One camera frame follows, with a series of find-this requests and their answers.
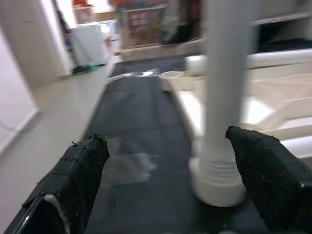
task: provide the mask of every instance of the white plastic pipe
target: white plastic pipe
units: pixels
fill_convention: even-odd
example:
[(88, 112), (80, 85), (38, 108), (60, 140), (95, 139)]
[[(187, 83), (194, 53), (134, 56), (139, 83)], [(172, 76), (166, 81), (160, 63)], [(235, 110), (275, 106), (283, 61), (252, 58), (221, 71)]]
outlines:
[(312, 61), (312, 50), (291, 50), (281, 52), (258, 53), (248, 56), (248, 67), (272, 67)]
[[(209, 53), (209, 56), (186, 57), (186, 68), (188, 72), (191, 75), (194, 73), (194, 76), (200, 73), (199, 75), (202, 76), (203, 73), (206, 73), (207, 58), (210, 58), (210, 56), (211, 54)], [(248, 69), (312, 62), (312, 49), (258, 53), (248, 55), (247, 61)]]
[(240, 125), (250, 37), (250, 0), (209, 0), (209, 62), (205, 136), (190, 160), (193, 189), (202, 201), (220, 207), (240, 203), (245, 188), (225, 133)]

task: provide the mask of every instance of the white floor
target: white floor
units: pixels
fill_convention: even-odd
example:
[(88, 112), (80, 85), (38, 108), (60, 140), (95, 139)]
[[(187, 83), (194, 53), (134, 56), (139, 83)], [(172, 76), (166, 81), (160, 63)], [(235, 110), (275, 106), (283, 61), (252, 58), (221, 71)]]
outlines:
[(113, 57), (96, 71), (34, 90), (42, 114), (0, 155), (0, 233), (71, 142), (81, 140), (117, 60)]

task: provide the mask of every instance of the black mat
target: black mat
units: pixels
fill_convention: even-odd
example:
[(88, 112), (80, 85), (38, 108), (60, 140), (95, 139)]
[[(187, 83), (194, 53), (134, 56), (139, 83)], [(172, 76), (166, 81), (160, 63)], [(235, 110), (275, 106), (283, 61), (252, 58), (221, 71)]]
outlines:
[[(154, 68), (160, 72), (184, 70), (183, 59), (184, 56), (177, 56), (122, 62), (116, 65), (112, 76)], [(107, 139), (109, 148), (118, 142), (117, 153), (110, 152), (111, 158), (122, 156), (131, 161), (133, 155), (145, 154), (156, 168), (150, 177), (127, 184), (114, 184), (104, 173), (85, 233), (215, 234), (221, 230), (265, 230), (249, 198), (231, 208), (209, 206), (195, 198), (188, 169), (191, 143), (170, 95), (160, 90), (158, 77), (134, 76), (110, 83), (89, 132)]]

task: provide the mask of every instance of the white appliance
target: white appliance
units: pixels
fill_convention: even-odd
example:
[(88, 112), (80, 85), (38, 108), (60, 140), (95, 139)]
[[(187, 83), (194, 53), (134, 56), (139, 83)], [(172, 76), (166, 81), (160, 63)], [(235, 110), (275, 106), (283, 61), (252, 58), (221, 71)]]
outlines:
[(71, 29), (72, 44), (78, 65), (92, 61), (96, 65), (107, 64), (110, 54), (100, 25), (86, 25)]

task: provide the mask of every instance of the poster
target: poster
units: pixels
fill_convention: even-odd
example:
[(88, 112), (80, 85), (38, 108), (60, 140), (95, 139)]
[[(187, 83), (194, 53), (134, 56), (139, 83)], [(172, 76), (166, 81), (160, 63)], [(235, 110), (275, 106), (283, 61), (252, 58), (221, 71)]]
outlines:
[(159, 44), (163, 7), (126, 11), (130, 47)]

